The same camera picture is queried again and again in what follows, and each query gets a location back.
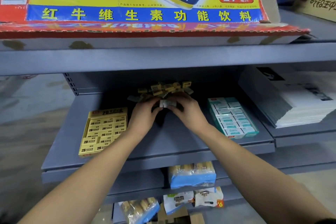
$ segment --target red bull cardboard box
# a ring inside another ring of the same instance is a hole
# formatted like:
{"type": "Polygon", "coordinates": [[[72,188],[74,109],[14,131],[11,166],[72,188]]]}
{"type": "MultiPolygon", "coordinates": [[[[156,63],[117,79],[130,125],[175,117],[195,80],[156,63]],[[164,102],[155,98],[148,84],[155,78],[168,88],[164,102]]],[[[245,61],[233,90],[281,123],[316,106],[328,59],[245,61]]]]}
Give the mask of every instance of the red bull cardboard box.
{"type": "Polygon", "coordinates": [[[276,0],[0,0],[0,50],[285,44],[276,0]]]}

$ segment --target concrete floor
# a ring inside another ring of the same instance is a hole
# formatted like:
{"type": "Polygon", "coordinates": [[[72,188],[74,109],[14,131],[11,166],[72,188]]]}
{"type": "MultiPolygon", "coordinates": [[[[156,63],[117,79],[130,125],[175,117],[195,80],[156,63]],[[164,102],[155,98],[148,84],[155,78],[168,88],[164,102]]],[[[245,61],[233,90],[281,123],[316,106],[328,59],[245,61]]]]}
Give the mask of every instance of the concrete floor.
{"type": "MultiPolygon", "coordinates": [[[[61,74],[0,77],[0,223],[16,223],[55,187],[42,185],[40,168],[73,99],[61,74]]],[[[336,142],[326,144],[336,153],[336,142]]],[[[336,170],[292,176],[336,214],[336,170]]],[[[111,223],[111,209],[102,206],[92,223],[111,223]]],[[[247,202],[203,216],[207,224],[265,223],[247,202]]]]}

